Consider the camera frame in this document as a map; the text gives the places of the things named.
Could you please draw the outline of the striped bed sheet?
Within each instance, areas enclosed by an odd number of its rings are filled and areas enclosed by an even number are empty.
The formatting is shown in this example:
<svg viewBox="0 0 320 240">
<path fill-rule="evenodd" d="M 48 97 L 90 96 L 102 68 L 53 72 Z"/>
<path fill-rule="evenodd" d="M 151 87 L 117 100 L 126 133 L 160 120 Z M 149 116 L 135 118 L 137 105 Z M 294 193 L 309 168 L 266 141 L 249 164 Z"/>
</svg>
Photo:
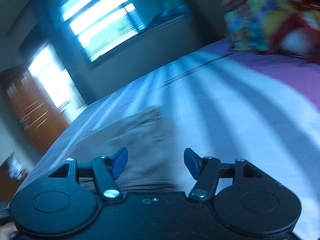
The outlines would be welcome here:
<svg viewBox="0 0 320 240">
<path fill-rule="evenodd" d="M 158 106 L 175 131 L 173 181 L 193 180 L 183 151 L 223 162 L 244 158 L 293 191 L 302 203 L 295 233 L 319 239 L 319 64 L 300 57 L 234 51 L 215 42 L 132 81 L 89 105 L 24 181 L 30 184 L 76 152 L 86 137 L 146 107 Z"/>
</svg>

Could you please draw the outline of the bedroom window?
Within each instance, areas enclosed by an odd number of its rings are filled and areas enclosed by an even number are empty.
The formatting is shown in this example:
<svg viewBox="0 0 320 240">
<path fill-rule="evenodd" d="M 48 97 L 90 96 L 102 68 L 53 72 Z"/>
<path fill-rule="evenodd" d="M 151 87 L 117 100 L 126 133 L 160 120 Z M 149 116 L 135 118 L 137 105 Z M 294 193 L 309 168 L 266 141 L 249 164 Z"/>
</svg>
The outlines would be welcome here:
<svg viewBox="0 0 320 240">
<path fill-rule="evenodd" d="M 187 14 L 182 0 L 62 0 L 61 21 L 94 62 L 130 38 Z"/>
</svg>

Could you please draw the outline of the grey-brown pants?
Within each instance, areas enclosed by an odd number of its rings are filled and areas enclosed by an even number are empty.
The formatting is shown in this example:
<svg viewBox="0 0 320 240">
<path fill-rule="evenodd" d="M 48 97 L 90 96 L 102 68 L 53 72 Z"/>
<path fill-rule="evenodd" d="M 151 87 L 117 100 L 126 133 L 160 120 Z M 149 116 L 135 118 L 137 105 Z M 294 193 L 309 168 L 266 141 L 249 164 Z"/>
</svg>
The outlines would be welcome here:
<svg viewBox="0 0 320 240">
<path fill-rule="evenodd" d="M 116 181 L 123 192 L 176 191 L 174 135 L 172 118 L 151 106 L 89 133 L 66 156 L 84 163 L 125 147 L 128 161 Z"/>
</svg>

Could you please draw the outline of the dark wooden cabinet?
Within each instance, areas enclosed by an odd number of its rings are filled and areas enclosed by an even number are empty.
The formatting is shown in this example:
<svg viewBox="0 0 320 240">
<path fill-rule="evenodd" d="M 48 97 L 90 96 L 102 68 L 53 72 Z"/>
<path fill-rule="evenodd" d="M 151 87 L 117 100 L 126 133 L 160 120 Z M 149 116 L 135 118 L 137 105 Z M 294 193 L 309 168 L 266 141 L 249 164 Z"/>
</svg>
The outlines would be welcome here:
<svg viewBox="0 0 320 240">
<path fill-rule="evenodd" d="M 27 167 L 12 152 L 1 165 L 1 204 L 10 203 L 27 175 Z"/>
</svg>

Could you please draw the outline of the colourful folded blanket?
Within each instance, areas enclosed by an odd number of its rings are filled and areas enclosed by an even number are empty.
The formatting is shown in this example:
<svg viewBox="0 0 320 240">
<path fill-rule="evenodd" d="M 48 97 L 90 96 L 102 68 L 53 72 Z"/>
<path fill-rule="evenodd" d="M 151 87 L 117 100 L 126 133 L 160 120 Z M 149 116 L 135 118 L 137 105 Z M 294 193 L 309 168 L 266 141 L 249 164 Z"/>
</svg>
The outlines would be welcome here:
<svg viewBox="0 0 320 240">
<path fill-rule="evenodd" d="M 222 0 L 221 7 L 234 50 L 319 62 L 319 0 Z"/>
</svg>

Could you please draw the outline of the brown wooden door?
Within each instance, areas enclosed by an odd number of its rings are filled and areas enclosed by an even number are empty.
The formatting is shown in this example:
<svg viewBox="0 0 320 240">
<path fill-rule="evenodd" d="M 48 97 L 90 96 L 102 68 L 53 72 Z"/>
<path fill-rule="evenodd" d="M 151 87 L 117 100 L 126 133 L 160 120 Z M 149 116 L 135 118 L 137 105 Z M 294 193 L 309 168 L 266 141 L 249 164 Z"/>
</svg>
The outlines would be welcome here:
<svg viewBox="0 0 320 240">
<path fill-rule="evenodd" d="M 1 88 L 24 133 L 37 150 L 45 154 L 68 128 L 68 121 L 44 86 L 23 65 L 1 72 Z"/>
</svg>

